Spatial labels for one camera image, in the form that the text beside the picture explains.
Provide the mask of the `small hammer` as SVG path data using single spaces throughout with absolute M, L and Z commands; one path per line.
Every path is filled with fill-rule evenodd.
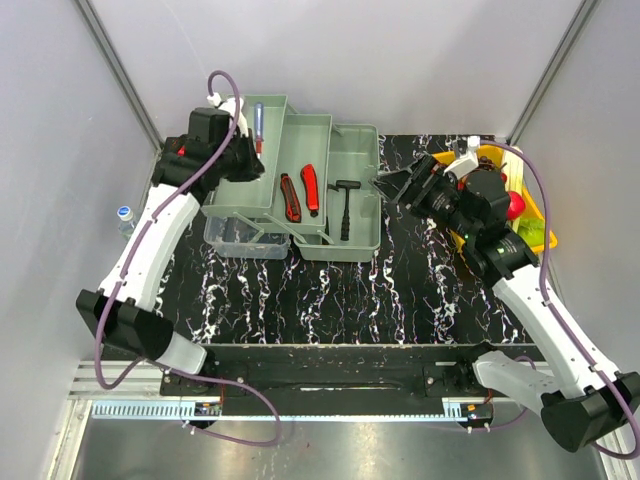
M 328 184 L 328 188 L 333 191 L 343 190 L 345 194 L 343 216 L 341 221 L 340 240 L 348 241 L 350 234 L 350 193 L 352 190 L 359 190 L 362 186 L 360 181 L 356 180 L 337 180 L 335 183 Z

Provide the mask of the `blue handled screwdriver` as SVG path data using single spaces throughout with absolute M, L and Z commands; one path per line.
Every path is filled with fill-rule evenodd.
M 256 154 L 261 157 L 264 142 L 264 104 L 262 102 L 257 102 L 254 106 L 254 137 Z

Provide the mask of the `red utility knife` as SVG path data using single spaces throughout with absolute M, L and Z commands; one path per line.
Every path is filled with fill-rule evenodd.
M 312 217 L 317 217 L 320 209 L 319 188 L 315 168 L 312 164 L 302 167 L 300 177 L 305 190 L 306 206 Z
M 280 176 L 280 190 L 284 198 L 284 212 L 286 219 L 291 223 L 300 223 L 302 220 L 301 206 L 293 181 L 287 173 Z

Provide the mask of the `translucent green tool box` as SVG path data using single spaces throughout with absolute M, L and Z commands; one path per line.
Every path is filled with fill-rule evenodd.
M 303 259 L 365 263 L 381 244 L 381 198 L 370 182 L 378 173 L 378 130 L 370 124 L 340 124 L 329 114 L 299 113 L 284 95 L 248 95 L 243 112 L 254 135 L 254 106 L 264 104 L 265 173 L 250 183 L 223 181 L 202 211 L 204 240 L 221 257 L 274 259 L 295 245 Z M 315 168 L 320 209 L 312 217 L 300 177 L 306 164 Z M 280 176 L 287 173 L 299 198 L 302 220 L 285 217 Z M 340 240 L 345 194 L 328 184 L 356 180 L 350 193 L 350 234 Z

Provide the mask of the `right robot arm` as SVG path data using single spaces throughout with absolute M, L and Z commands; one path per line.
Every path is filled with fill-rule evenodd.
M 469 269 L 492 289 L 532 337 L 551 372 L 478 346 L 456 369 L 469 396 L 502 393 L 538 415 L 553 440 L 576 452 L 624 425 L 634 426 L 639 375 L 622 372 L 586 336 L 550 287 L 538 257 L 510 227 L 511 197 L 498 171 L 463 176 L 427 156 L 381 173 L 373 187 L 409 213 L 443 223 L 464 241 Z

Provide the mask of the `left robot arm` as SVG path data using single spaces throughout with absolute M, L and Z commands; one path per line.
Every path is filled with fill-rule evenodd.
M 251 182 L 265 171 L 242 112 L 229 98 L 194 109 L 188 130 L 166 140 L 141 218 L 100 286 L 80 291 L 76 308 L 98 347 L 109 346 L 182 371 L 193 394 L 213 390 L 217 372 L 207 351 L 155 312 L 161 278 L 178 241 L 221 181 Z

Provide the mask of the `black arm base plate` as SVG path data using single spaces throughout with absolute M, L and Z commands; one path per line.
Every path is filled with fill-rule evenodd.
M 412 420 L 447 411 L 445 398 L 481 402 L 489 391 L 461 361 L 468 346 L 216 345 L 214 376 L 227 386 L 166 374 L 163 396 L 218 396 L 225 416 L 257 416 L 264 404 L 243 390 L 249 385 L 281 417 L 331 421 L 348 417 Z

